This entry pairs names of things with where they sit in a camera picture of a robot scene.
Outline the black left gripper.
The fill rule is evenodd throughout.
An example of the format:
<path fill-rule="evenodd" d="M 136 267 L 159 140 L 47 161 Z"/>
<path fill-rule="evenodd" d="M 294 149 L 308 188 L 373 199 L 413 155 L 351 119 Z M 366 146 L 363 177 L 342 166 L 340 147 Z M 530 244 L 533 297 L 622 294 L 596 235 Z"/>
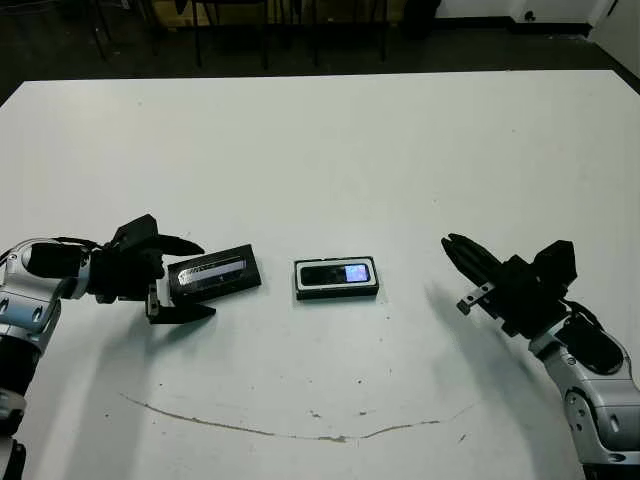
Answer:
<path fill-rule="evenodd" d="M 203 255 L 196 243 L 170 235 L 160 235 L 158 242 L 143 242 L 133 247 L 105 248 L 91 253 L 89 294 L 100 304 L 117 299 L 144 302 L 151 285 L 164 277 L 162 256 Z M 185 325 L 205 320 L 216 309 L 200 304 L 162 306 L 149 311 L 151 325 Z"/>

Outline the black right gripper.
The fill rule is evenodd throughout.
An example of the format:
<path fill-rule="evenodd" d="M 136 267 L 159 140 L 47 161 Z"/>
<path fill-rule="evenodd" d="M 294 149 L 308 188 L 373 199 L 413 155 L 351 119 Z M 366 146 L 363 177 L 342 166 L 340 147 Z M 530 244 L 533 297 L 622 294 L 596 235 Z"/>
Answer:
<path fill-rule="evenodd" d="M 478 306 L 492 318 L 502 320 L 507 335 L 528 340 L 566 315 L 562 299 L 568 280 L 561 273 L 541 269 L 518 255 L 500 262 L 483 246 L 460 234 L 450 233 L 441 244 L 456 269 L 475 285 L 456 304 L 463 314 Z"/>

